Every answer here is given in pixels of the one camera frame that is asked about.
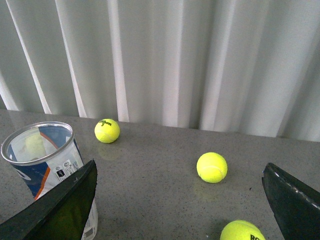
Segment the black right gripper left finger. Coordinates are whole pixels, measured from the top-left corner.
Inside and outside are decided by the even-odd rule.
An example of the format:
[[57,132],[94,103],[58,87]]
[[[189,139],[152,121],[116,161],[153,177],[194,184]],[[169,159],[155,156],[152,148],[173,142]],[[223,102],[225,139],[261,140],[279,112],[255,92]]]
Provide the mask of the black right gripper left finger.
[[2,240],[80,240],[96,194],[89,161],[40,199],[0,225]]

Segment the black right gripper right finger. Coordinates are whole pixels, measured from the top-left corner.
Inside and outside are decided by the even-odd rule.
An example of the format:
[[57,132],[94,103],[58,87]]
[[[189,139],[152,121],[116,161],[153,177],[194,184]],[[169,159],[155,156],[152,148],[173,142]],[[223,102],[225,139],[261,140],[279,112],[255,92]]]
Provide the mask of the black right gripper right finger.
[[318,240],[320,193],[271,162],[261,180],[284,239]]

